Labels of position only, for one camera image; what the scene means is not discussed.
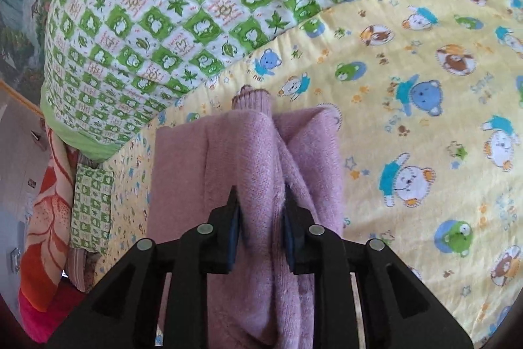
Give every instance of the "yellow bedsheet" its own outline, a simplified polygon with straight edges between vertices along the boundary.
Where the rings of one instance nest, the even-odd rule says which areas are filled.
[[[104,164],[113,229],[96,280],[145,236],[156,129],[226,111],[250,84],[277,111],[331,107],[344,237],[383,239],[480,346],[521,288],[519,2],[355,0],[223,71]]]

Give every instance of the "wall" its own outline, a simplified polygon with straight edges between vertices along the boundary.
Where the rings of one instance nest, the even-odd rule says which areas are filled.
[[[11,272],[10,253],[24,249],[26,200],[40,190],[49,161],[32,141],[30,131],[40,133],[39,118],[0,90],[0,293],[19,319],[20,277]],[[34,180],[36,188],[27,182]]]

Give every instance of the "pink sweater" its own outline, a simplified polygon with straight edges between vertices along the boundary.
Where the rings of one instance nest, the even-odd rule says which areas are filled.
[[[272,116],[270,95],[249,87],[228,113],[158,130],[147,225],[156,243],[206,222],[237,187],[243,228],[236,263],[229,275],[208,276],[211,349],[312,347],[314,280],[289,272],[284,186],[316,223],[341,232],[336,131],[329,110]]]

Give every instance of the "green checkered pillow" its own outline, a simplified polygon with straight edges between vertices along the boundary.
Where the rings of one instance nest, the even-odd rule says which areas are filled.
[[[113,173],[79,165],[71,218],[71,247],[106,254],[111,230]]]

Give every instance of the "orange floral blanket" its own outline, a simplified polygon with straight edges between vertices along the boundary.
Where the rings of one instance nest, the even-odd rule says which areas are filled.
[[[51,158],[29,221],[20,264],[21,291],[35,309],[47,308],[67,260],[78,150],[47,129]]]

